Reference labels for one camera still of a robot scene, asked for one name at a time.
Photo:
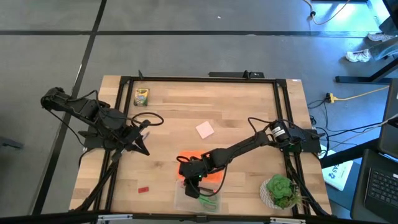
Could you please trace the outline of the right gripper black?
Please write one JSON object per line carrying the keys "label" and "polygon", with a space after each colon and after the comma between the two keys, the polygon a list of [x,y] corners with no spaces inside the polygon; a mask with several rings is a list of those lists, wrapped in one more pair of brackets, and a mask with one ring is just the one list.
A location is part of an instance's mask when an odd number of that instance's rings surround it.
{"label": "right gripper black", "polygon": [[185,195],[191,198],[198,198],[200,196],[198,182],[209,175],[210,158],[208,156],[201,156],[200,158],[179,156],[178,161],[180,163],[178,173],[184,177]]}

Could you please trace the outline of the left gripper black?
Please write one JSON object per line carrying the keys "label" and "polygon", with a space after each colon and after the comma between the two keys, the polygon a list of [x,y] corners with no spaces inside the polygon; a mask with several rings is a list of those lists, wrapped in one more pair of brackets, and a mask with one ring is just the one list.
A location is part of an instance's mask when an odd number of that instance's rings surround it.
{"label": "left gripper black", "polygon": [[145,139],[149,136],[149,134],[145,134],[138,139],[138,142],[135,141],[140,134],[140,127],[138,126],[126,126],[121,132],[120,142],[123,145],[124,149],[132,149],[132,151],[139,152],[143,155],[149,156],[150,152],[148,151],[145,145]]}

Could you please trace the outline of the orange translucent box lid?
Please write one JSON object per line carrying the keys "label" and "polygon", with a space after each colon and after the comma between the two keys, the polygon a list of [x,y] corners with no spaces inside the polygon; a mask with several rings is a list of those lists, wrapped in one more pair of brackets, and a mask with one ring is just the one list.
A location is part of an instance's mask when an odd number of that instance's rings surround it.
{"label": "orange translucent box lid", "polygon": [[[185,162],[191,157],[201,158],[201,155],[204,154],[205,151],[180,151],[178,156],[184,157],[184,159],[180,159],[181,161]],[[214,174],[208,174],[206,177],[202,178],[204,182],[211,182],[211,183],[220,183],[223,178],[223,170]],[[184,176],[180,174],[180,166],[177,168],[177,177],[180,180],[184,179]]]}

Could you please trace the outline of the yellow green crayon box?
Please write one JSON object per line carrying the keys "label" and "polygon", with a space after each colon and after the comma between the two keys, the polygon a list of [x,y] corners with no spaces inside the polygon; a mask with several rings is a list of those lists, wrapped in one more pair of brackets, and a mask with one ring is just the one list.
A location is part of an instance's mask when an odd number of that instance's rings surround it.
{"label": "yellow green crayon box", "polygon": [[134,106],[147,106],[149,88],[137,88],[134,92]]}

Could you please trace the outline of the clear plastic pencil box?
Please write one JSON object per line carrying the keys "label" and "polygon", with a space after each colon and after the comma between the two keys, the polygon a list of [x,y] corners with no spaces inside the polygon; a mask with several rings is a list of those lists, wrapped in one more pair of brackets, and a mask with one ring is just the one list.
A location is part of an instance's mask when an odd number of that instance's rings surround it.
{"label": "clear plastic pencil box", "polygon": [[184,183],[182,180],[178,180],[175,183],[174,209],[193,213],[220,213],[222,208],[222,194],[219,192],[215,196],[217,196],[218,199],[218,209],[206,210],[202,207],[198,198],[191,198],[185,195]]}

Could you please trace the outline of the pink sticky note pad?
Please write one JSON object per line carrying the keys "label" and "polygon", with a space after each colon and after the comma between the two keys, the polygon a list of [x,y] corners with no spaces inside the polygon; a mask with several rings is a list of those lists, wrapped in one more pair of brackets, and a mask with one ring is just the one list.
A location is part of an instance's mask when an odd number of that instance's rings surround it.
{"label": "pink sticky note pad", "polygon": [[205,139],[214,133],[214,129],[212,128],[211,124],[208,121],[199,124],[198,126],[195,127],[195,129],[202,139]]}

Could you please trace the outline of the succulent in white pot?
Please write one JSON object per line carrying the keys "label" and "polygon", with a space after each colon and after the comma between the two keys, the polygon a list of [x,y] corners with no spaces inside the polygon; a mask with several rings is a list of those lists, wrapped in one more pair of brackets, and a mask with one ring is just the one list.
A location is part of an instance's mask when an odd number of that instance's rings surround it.
{"label": "succulent in white pot", "polygon": [[261,184],[259,196],[264,204],[277,210],[286,210],[302,203],[298,185],[280,174]]}

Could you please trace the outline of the white printed booklet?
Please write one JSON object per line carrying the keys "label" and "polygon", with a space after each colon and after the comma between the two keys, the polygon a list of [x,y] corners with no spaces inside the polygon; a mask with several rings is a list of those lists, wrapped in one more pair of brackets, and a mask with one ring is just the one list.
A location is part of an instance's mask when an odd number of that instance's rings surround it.
{"label": "white printed booklet", "polygon": [[324,181],[335,189],[343,191],[353,164],[353,161],[346,161],[342,164],[323,168]]}

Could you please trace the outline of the black diagonal desk bar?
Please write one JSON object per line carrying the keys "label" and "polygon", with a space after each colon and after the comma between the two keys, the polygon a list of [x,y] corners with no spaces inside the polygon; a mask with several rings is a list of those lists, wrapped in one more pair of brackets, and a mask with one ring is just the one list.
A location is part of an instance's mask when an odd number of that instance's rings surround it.
{"label": "black diagonal desk bar", "polygon": [[371,141],[362,143],[358,146],[351,147],[344,151],[336,152],[330,156],[326,156],[321,160],[320,164],[322,169],[342,164],[347,161],[358,159],[364,155],[365,150],[369,149],[374,152],[378,152],[379,139],[373,139]]}

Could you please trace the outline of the black laptop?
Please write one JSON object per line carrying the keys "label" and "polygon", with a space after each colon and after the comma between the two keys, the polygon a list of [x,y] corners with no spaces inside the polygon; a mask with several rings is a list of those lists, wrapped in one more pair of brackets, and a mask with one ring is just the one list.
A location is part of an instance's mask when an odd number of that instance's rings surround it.
{"label": "black laptop", "polygon": [[398,224],[398,161],[365,150],[350,215],[354,220]]}

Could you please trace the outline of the black desk foot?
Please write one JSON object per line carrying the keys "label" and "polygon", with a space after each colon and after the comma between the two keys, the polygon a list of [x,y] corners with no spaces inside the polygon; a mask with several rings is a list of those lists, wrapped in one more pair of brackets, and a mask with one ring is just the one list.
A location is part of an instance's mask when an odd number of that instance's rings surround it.
{"label": "black desk foot", "polygon": [[392,62],[382,67],[379,71],[369,77],[353,77],[353,76],[336,76],[335,82],[337,83],[356,83],[356,84],[377,84],[387,85],[392,78],[387,76],[398,69],[398,56],[394,56]]}

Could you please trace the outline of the dark monitor panel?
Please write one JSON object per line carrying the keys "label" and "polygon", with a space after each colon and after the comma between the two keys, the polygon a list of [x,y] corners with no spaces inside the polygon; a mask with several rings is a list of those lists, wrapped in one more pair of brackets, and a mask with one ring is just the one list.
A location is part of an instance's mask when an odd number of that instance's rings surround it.
{"label": "dark monitor panel", "polygon": [[382,126],[378,147],[385,154],[398,159],[398,78],[392,79],[386,101],[383,120],[397,119],[395,125],[386,123]]}

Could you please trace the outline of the green handled scissors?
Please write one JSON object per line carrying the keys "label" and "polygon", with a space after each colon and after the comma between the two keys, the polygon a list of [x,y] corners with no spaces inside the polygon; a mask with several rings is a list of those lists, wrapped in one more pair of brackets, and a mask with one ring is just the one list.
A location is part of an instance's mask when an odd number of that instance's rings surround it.
{"label": "green handled scissors", "polygon": [[217,210],[218,209],[218,199],[217,196],[199,196],[198,201],[201,203],[202,207],[206,210]]}

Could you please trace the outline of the silver aluminium post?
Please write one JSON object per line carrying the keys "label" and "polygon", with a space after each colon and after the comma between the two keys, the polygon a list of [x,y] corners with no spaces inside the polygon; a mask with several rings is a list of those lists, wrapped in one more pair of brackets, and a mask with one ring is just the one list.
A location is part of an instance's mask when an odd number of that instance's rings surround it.
{"label": "silver aluminium post", "polygon": [[287,217],[270,217],[270,224],[307,224],[306,220],[287,218]]}
{"label": "silver aluminium post", "polygon": [[96,224],[110,224],[111,221],[132,220],[133,214],[107,214],[99,215]]}

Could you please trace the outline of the black aluminium table frame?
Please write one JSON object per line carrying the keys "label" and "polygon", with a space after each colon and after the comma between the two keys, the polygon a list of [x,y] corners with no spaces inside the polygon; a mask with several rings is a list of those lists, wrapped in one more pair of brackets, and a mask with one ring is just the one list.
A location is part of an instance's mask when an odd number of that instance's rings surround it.
{"label": "black aluminium table frame", "polygon": [[[112,212],[194,215],[174,209],[175,183],[178,180],[175,159],[180,151],[210,151],[230,147],[249,136],[253,130],[247,117],[273,121],[277,115],[274,85],[271,83],[221,83],[205,78],[195,81],[134,80],[136,88],[149,88],[147,107],[130,104],[128,116],[153,111],[165,122],[149,127],[145,140],[150,156],[128,152],[123,155],[117,172]],[[286,80],[293,122],[310,129],[311,122],[301,80]],[[208,121],[214,133],[202,139],[195,127]],[[89,195],[100,176],[104,151],[94,149],[81,162],[70,208],[75,208]],[[331,213],[329,198],[318,157],[301,153],[307,188],[324,210]],[[228,166],[221,190],[220,213],[209,215],[289,216],[292,210],[274,210],[262,202],[259,188],[273,175],[286,175],[282,152],[273,147],[259,147],[237,157]],[[138,193],[138,188],[149,191]]]}

